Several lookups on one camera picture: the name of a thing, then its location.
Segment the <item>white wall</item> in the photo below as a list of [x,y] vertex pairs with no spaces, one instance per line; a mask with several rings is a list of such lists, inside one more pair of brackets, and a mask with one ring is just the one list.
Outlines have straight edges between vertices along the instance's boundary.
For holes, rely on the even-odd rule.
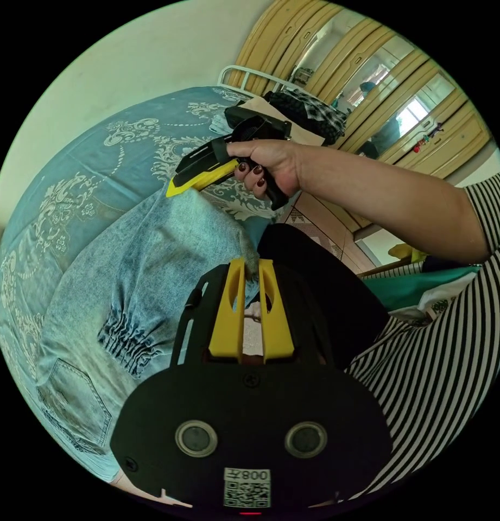
[[[500,172],[500,151],[499,149],[496,149],[487,161],[485,161],[477,170],[475,170],[462,182],[456,184],[456,186],[465,187],[473,183],[479,183],[492,177],[493,175],[496,175],[498,172]],[[369,249],[369,251],[376,257],[376,259],[379,261],[379,266],[384,266],[397,260],[395,257],[391,257],[388,254],[388,251],[393,246],[396,246],[403,241],[386,230],[379,230],[369,237],[362,239],[360,242],[365,245],[366,248]]]
[[136,103],[215,85],[273,0],[186,0],[120,27],[72,62],[33,107],[0,173],[0,235],[36,174],[81,133]]

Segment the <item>black plaid bag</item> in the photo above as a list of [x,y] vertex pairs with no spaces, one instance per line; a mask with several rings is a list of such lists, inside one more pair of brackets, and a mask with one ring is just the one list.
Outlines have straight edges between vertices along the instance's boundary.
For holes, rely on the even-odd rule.
[[344,135],[347,115],[298,89],[268,92],[263,98],[293,123],[324,138],[332,145]]

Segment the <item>qr code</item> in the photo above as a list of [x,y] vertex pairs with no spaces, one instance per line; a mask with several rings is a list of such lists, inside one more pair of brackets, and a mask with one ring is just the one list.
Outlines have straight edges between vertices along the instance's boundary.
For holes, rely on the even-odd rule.
[[226,481],[224,505],[247,508],[269,507],[270,483]]

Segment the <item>striped shirt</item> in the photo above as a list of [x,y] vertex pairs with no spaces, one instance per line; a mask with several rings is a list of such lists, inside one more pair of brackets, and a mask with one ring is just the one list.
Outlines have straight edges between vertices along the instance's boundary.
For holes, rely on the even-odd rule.
[[351,499],[438,456],[476,413],[500,369],[500,173],[464,190],[491,257],[434,322],[416,327],[392,317],[346,371],[375,395],[393,440],[389,463]]

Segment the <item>tiled floor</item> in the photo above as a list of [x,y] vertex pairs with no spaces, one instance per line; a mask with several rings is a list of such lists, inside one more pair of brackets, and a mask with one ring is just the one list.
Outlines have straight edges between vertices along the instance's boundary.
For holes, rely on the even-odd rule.
[[315,197],[301,194],[289,216],[282,220],[331,251],[354,273],[375,267],[354,243],[353,234]]

